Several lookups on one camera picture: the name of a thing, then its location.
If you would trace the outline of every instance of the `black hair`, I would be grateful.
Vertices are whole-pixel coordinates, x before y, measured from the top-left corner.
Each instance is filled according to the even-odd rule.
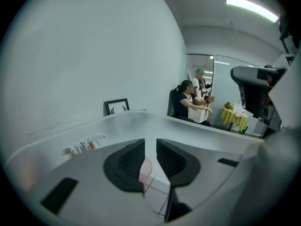
[[[192,85],[191,81],[185,80],[183,81],[180,85],[178,85],[177,88],[175,88],[174,90],[176,91],[177,94],[181,94],[185,91],[185,89],[189,86]]]

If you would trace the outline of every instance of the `ceiling light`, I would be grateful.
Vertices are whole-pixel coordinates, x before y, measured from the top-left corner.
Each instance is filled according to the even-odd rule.
[[[266,17],[267,19],[269,19],[272,22],[276,22],[278,20],[278,16],[276,16],[272,12],[268,11],[267,9],[255,4],[253,2],[247,1],[247,0],[227,0],[226,3],[229,5],[238,6],[238,7],[253,11],[255,13],[258,13],[258,14]]]
[[[223,64],[223,65],[230,65],[230,63],[225,63],[225,62],[221,62],[221,61],[215,61],[215,63],[217,63],[217,64]]]

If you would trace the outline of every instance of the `white wall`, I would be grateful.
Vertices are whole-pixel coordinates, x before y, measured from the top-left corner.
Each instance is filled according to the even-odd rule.
[[[214,54],[247,61],[264,67],[273,64],[283,52],[248,33],[214,26],[183,28],[187,53]]]
[[[103,117],[104,101],[167,114],[185,44],[164,0],[29,0],[0,57],[0,137],[16,149]]]

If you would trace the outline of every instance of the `yellow tablecloth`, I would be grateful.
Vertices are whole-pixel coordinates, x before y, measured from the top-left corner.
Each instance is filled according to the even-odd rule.
[[[221,119],[223,124],[232,122],[239,126],[239,130],[243,131],[246,129],[246,126],[248,125],[249,117],[247,115],[244,115],[244,117],[236,117],[236,113],[233,112],[231,109],[222,109],[222,115]]]

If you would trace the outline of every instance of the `framed drawing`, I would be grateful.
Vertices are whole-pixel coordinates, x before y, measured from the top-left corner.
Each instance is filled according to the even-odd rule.
[[[105,106],[107,115],[112,115],[112,114],[116,114],[119,112],[128,111],[130,109],[128,107],[127,99],[105,101],[104,106]]]

